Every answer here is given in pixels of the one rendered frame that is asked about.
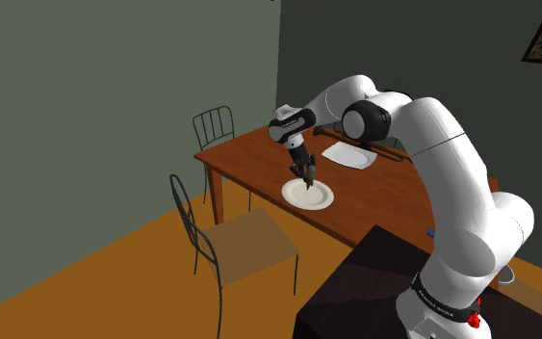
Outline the square white plate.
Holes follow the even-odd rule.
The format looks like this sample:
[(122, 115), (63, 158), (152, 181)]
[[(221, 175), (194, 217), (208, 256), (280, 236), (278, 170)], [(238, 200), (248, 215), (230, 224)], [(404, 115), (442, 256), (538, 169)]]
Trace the square white plate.
[(375, 161), (377, 154), (347, 143), (337, 142), (327, 148), (322, 156), (341, 166), (364, 170)]

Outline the dark robot stand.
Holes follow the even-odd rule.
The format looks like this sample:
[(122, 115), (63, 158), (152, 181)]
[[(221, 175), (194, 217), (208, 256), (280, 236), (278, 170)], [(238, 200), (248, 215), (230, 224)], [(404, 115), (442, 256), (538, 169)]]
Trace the dark robot stand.
[[(375, 225), (297, 312), (293, 339), (408, 339), (396, 309), (429, 254)], [(488, 287), (492, 339), (542, 339), (542, 315)]]

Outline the olive green small object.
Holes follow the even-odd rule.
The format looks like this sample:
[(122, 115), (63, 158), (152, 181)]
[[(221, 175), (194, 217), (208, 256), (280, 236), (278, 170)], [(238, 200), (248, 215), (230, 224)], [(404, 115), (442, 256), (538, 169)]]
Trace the olive green small object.
[(309, 155), (308, 163), (303, 168), (302, 179), (306, 183), (306, 189), (309, 190), (314, 185), (317, 175), (316, 158), (314, 154)]

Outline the brown wooden table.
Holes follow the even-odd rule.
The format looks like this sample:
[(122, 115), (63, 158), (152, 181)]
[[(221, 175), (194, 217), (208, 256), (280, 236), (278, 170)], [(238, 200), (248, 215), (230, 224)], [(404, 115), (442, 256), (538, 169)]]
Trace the brown wooden table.
[(294, 175), (287, 149), (274, 143), (263, 126), (240, 137), (198, 152), (194, 158), (207, 166), (210, 199), (216, 224), (224, 222), (223, 177), (254, 195), (311, 224), (353, 248), (374, 225), (379, 225), (428, 253), (434, 226), (425, 186), (414, 166), (379, 157), (366, 169), (350, 169), (323, 156), (317, 158), (320, 182), (334, 194), (320, 211), (298, 209), (281, 194)]

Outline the round white plate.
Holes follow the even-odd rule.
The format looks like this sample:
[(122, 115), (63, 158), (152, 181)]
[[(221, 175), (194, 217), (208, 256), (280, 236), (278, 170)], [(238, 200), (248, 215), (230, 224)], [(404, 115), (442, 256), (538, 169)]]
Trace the round white plate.
[(290, 180), (283, 185), (281, 194), (292, 206), (307, 211), (325, 209), (334, 201), (332, 190), (318, 180), (311, 186), (300, 178)]

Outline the long dark brown stick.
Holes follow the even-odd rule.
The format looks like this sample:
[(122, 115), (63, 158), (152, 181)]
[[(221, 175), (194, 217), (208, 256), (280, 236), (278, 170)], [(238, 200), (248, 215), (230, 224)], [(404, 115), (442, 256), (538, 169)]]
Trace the long dark brown stick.
[(354, 146), (360, 149), (364, 149), (368, 151), (377, 151), (379, 156), (395, 161), (395, 162), (403, 162), (404, 160), (408, 162), (412, 162), (412, 160), (408, 156), (396, 150), (393, 150), (390, 147), (383, 146), (378, 143), (357, 142), (355, 140), (348, 138), (346, 134), (342, 132), (330, 131), (323, 127), (317, 126), (313, 129), (312, 133), (314, 136), (327, 136), (331, 139), (349, 144), (351, 146)]

